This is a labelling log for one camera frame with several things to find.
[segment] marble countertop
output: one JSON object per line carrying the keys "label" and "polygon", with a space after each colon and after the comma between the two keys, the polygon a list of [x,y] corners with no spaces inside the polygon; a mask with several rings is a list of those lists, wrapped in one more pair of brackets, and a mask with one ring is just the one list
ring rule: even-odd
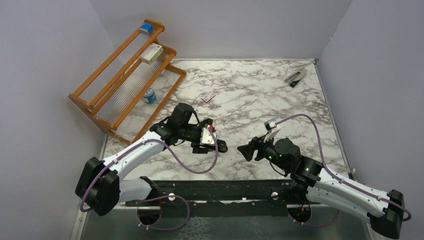
{"label": "marble countertop", "polygon": [[[267,160],[247,162],[236,147],[265,134],[265,121],[281,120],[299,113],[315,120],[328,166],[347,176],[348,167],[342,157],[313,60],[174,60],[173,64],[186,70],[187,76],[155,122],[169,116],[178,103],[187,103],[193,106],[200,120],[213,119],[218,138],[226,141],[228,152],[219,154],[217,164],[210,172],[194,174],[182,168],[166,150],[146,160],[125,179],[140,176],[152,180],[283,179]],[[295,88],[289,87],[284,79],[301,66],[307,69],[305,77]],[[158,99],[152,104],[140,101],[118,132],[133,139],[175,80],[172,73],[159,77],[152,85]],[[216,96],[205,103],[201,96],[209,91]],[[291,119],[280,127],[276,139],[288,137],[300,147],[303,155],[320,159],[314,127],[306,118]],[[125,147],[122,142],[109,137],[104,157]],[[215,157],[214,152],[192,154],[188,142],[172,149],[187,166],[197,171],[209,168]]]}

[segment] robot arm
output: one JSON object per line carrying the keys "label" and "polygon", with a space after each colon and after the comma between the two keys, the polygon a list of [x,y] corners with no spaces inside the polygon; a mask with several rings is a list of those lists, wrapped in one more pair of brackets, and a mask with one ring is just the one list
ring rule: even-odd
{"label": "robot arm", "polygon": [[[192,114],[197,124],[189,123]],[[175,145],[179,140],[190,141],[195,154],[215,150],[215,144],[219,152],[225,153],[227,144],[216,138],[212,123],[209,118],[199,121],[190,105],[179,103],[171,116],[154,124],[144,136],[124,150],[101,161],[96,157],[88,160],[76,186],[76,195],[99,216],[107,214],[117,203],[146,199],[152,189],[151,184],[143,178],[123,180],[125,176],[145,160],[162,152],[165,146]]]}
{"label": "robot arm", "polygon": [[265,127],[268,130],[266,135],[254,137],[247,145],[237,147],[247,161],[251,161],[257,151],[255,161],[265,158],[284,170],[286,176],[290,174],[308,201],[326,204],[356,216],[370,223],[374,231],[385,237],[399,238],[404,210],[389,202],[403,207],[402,193],[377,190],[328,169],[330,174],[321,162],[301,155],[300,148],[288,138],[279,139],[274,144],[274,136],[280,130],[274,119],[267,121]]}

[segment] bottle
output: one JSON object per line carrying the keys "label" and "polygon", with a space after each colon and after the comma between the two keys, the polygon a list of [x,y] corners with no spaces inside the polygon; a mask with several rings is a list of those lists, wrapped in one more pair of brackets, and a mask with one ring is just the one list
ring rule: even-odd
{"label": "bottle", "polygon": [[145,94],[143,95],[143,100],[146,103],[153,103],[156,100],[156,94],[155,91],[153,91],[152,87],[149,87],[148,90],[145,92]]}

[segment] orange wooden shelf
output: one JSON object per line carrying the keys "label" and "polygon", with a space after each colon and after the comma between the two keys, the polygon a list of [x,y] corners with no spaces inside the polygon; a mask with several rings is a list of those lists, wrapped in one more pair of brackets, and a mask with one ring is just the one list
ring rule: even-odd
{"label": "orange wooden shelf", "polygon": [[[153,26],[147,37],[140,35],[137,29],[75,92],[69,95],[69,98],[103,132],[126,144],[137,141],[146,133],[159,111],[186,76],[186,71],[170,64],[177,52],[157,40],[159,34],[165,30],[164,25],[150,19],[144,20],[144,23]],[[163,52],[156,61],[147,64],[140,60],[140,55],[152,43],[161,45]],[[179,77],[139,133],[134,139],[126,139],[117,134],[116,130],[120,124],[165,70],[174,72]]]}

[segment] gray wall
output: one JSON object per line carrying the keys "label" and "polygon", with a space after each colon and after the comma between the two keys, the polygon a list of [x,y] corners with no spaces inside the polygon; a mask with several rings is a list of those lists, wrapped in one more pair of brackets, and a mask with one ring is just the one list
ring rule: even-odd
{"label": "gray wall", "polygon": [[351,0],[91,0],[114,46],[144,19],[178,58],[319,58]]}
{"label": "gray wall", "polygon": [[1,239],[67,239],[103,135],[68,100],[113,50],[88,0],[0,2]]}
{"label": "gray wall", "polygon": [[401,239],[424,239],[424,1],[353,0],[318,62],[360,182],[405,195]]}

